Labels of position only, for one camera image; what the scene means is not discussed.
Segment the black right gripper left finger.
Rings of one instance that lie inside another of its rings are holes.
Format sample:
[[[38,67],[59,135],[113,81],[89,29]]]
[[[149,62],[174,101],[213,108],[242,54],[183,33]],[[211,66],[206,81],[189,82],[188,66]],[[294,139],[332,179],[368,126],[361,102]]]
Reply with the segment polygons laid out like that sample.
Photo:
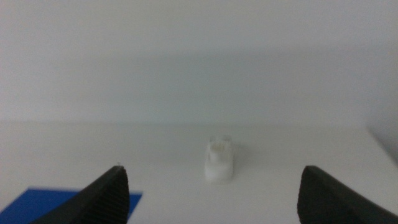
[[[114,166],[33,224],[126,224],[130,206],[127,172]]]

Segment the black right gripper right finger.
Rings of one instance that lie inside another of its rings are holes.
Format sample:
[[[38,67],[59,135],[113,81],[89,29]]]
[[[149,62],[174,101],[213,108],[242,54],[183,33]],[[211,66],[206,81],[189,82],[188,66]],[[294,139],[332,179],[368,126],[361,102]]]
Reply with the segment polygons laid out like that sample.
[[[300,223],[397,224],[380,207],[317,166],[305,166],[298,193]]]

